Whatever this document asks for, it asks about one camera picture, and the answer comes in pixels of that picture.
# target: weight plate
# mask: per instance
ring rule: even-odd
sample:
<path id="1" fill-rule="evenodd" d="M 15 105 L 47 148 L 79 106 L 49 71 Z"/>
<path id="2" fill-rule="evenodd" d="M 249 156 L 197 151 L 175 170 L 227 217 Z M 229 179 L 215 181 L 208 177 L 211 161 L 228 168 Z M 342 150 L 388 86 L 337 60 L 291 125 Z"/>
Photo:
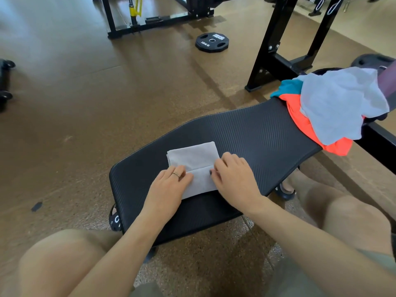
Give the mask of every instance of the weight plate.
<path id="1" fill-rule="evenodd" d="M 197 37 L 195 46 L 198 50 L 214 53 L 228 49 L 230 40 L 224 35 L 216 32 L 204 33 Z"/>

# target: leg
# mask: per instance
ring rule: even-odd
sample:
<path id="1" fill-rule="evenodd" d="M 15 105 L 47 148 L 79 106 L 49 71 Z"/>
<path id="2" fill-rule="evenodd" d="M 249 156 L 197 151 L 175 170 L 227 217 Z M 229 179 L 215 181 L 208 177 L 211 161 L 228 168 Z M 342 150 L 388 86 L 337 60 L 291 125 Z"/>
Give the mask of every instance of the leg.
<path id="1" fill-rule="evenodd" d="M 283 185 L 296 190 L 304 210 L 324 231 L 353 248 L 393 255 L 390 223 L 377 208 L 318 183 L 298 169 Z"/>
<path id="2" fill-rule="evenodd" d="M 121 232 L 69 229 L 39 241 L 19 263 L 21 296 L 68 296 L 121 236 Z"/>

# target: right hand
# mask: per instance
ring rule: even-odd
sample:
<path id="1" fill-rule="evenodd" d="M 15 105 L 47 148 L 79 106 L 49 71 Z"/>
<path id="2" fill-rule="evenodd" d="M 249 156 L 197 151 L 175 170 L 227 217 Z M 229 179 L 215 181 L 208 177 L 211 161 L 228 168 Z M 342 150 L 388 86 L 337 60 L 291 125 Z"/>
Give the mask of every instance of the right hand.
<path id="1" fill-rule="evenodd" d="M 242 213 L 257 209 L 263 196 L 248 162 L 226 152 L 214 166 L 211 176 L 223 198 Z"/>

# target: black equipment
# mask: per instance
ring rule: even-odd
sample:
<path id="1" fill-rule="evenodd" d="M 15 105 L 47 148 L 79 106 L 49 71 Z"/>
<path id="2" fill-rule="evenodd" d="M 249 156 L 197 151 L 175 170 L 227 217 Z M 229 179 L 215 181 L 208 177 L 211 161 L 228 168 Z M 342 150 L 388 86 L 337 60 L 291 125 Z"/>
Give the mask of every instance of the black equipment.
<path id="1" fill-rule="evenodd" d="M 224 34 L 211 32 L 198 36 L 195 46 L 201 51 L 214 53 L 228 49 L 229 42 L 230 40 Z"/>
<path id="2" fill-rule="evenodd" d="M 14 62 L 0 59 L 0 111 L 5 108 L 7 101 L 12 99 L 12 94 L 8 91 L 9 71 L 12 68 L 15 68 Z"/>
<path id="3" fill-rule="evenodd" d="M 120 38 L 124 34 L 140 32 L 156 27 L 171 26 L 180 22 L 212 17 L 214 15 L 214 8 L 229 0 L 175 0 L 187 9 L 187 11 L 180 14 L 149 17 L 145 19 L 144 23 L 140 24 L 137 21 L 137 16 L 141 16 L 142 13 L 142 0 L 135 0 L 135 4 L 133 4 L 133 1 L 129 0 L 131 23 L 116 25 L 109 1 L 102 0 L 110 27 L 110 32 L 107 33 L 109 39 Z"/>
<path id="4" fill-rule="evenodd" d="M 273 79 L 292 79 L 304 74 L 303 70 L 312 66 L 340 7 L 339 1 L 331 0 L 330 7 L 338 5 L 324 16 L 308 54 L 290 62 L 276 51 L 297 0 L 277 0 L 246 89 L 252 91 Z M 388 143 L 381 145 L 382 141 L 378 140 L 380 137 Z M 140 214 L 151 182 L 161 170 L 168 168 L 167 151 L 210 141 L 215 142 L 219 154 L 229 151 L 248 161 L 264 196 L 300 163 L 322 150 L 298 129 L 285 103 L 278 98 L 191 120 L 112 167 L 109 178 L 123 232 Z M 395 136 L 373 122 L 363 126 L 363 137 L 359 141 L 381 163 L 384 156 L 388 155 L 386 167 L 396 173 Z M 154 246 L 240 215 L 217 191 L 184 199 L 176 214 L 158 235 Z"/>

